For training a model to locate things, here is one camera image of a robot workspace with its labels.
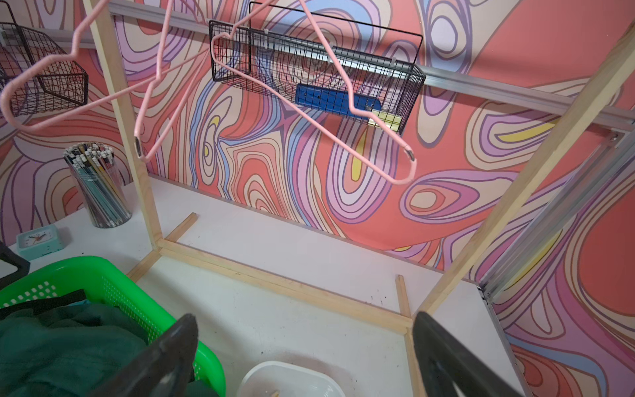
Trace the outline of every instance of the green cloth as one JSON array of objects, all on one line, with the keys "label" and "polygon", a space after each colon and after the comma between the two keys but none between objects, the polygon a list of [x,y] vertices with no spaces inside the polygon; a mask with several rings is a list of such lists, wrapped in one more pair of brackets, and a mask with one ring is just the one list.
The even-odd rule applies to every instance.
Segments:
[{"label": "green cloth", "polygon": [[[16,311],[0,321],[0,396],[85,396],[145,348],[147,334],[116,307],[63,306],[33,315]],[[191,382],[188,397],[218,396]]]}]

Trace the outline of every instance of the clear cup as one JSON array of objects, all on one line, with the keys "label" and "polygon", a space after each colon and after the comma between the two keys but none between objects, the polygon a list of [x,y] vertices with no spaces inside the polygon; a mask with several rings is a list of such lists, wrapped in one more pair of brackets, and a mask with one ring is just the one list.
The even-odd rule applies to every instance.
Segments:
[{"label": "clear cup", "polygon": [[123,195],[123,179],[114,158],[103,163],[87,161],[84,167],[71,166],[70,173],[95,227],[117,227],[130,219],[132,212]]}]

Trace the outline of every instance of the mint green clock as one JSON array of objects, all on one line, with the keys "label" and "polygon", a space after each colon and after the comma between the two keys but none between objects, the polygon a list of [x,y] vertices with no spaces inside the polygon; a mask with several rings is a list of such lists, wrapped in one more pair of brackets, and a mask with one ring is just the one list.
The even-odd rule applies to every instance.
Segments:
[{"label": "mint green clock", "polygon": [[64,248],[55,225],[42,226],[30,232],[18,234],[16,240],[18,255],[26,260],[34,260]]}]

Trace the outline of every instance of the white plastic container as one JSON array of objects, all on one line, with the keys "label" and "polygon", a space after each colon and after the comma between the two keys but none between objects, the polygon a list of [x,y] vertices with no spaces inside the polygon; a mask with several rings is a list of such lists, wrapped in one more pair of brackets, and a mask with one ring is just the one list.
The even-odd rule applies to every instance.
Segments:
[{"label": "white plastic container", "polygon": [[323,373],[297,365],[266,361],[244,376],[237,397],[345,397],[337,383]]}]

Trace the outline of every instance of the wooden stick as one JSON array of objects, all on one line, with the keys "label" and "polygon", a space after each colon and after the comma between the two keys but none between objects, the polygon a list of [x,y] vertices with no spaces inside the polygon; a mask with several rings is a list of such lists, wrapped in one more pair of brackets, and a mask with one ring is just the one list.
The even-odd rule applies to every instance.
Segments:
[{"label": "wooden stick", "polygon": [[187,218],[183,219],[183,222],[179,223],[178,226],[176,226],[165,239],[176,243],[178,239],[180,239],[185,234],[185,232],[187,232],[188,229],[192,227],[197,219],[198,215],[192,212],[190,215],[187,216]]},{"label": "wooden stick", "polygon": [[278,276],[233,260],[212,255],[165,239],[159,240],[161,255],[185,262],[192,266],[212,270],[224,276],[259,286],[294,299],[302,300],[322,309],[344,314],[357,320],[382,326],[405,334],[412,319],[390,310],[373,306],[329,291]]},{"label": "wooden stick", "polygon": [[[98,0],[83,0],[86,13],[93,11]],[[99,63],[104,72],[104,79],[108,92],[113,94],[128,87],[128,80],[123,69],[123,60],[119,52],[117,36],[115,34],[112,17],[105,10],[90,25],[90,30],[95,41],[95,48],[99,56]],[[135,149],[135,138],[133,131],[135,128],[135,110],[129,95],[123,95],[112,101],[112,110],[117,118],[117,125],[123,141],[123,147],[128,158],[130,173],[137,189],[139,206],[144,215],[145,227],[150,236],[152,249],[156,250],[156,242],[163,237],[161,234],[161,224],[159,215],[154,203],[152,186],[148,177],[148,170],[145,163],[137,158]]]},{"label": "wooden stick", "polygon": [[150,251],[150,253],[146,255],[145,258],[141,260],[141,262],[137,263],[137,265],[128,272],[128,278],[134,282],[139,281],[139,279],[143,277],[144,274],[148,272],[148,270],[150,270],[152,265],[154,265],[157,260],[161,259],[160,250],[161,249],[159,248],[159,251]]},{"label": "wooden stick", "polygon": [[521,206],[538,188],[558,161],[566,154],[608,103],[622,83],[635,69],[635,24],[631,24],[624,37],[609,53],[599,70],[584,86],[580,95],[553,128],[549,137],[518,178],[500,199],[490,216],[476,231],[452,266],[434,286],[418,309],[433,313],[448,297],[469,269],[512,220]]},{"label": "wooden stick", "polygon": [[[172,232],[166,237],[168,241],[174,241],[175,243],[180,239],[185,232],[196,222],[198,219],[198,215],[192,212],[187,216],[178,226],[172,230]],[[161,248],[159,250],[152,250],[148,255],[145,256],[133,269],[128,272],[128,277],[134,282],[139,281],[141,277],[144,276],[145,273],[150,270],[152,265],[156,263],[157,260],[161,258]]]},{"label": "wooden stick", "polygon": [[[410,317],[410,302],[408,301],[408,293],[406,292],[406,282],[402,275],[397,275],[395,284],[397,284],[397,299],[399,300],[401,315]],[[410,370],[412,395],[414,397],[425,397],[424,381],[421,378],[417,355],[415,354],[415,343],[412,339],[412,327],[406,330],[406,334],[403,335],[403,340],[406,344],[406,357],[408,358],[408,369]]]},{"label": "wooden stick", "polygon": [[408,316],[412,314],[410,311],[410,301],[408,300],[408,292],[406,292],[406,281],[403,276],[398,274],[395,280],[397,284],[397,299],[399,301],[399,312],[402,316]]}]

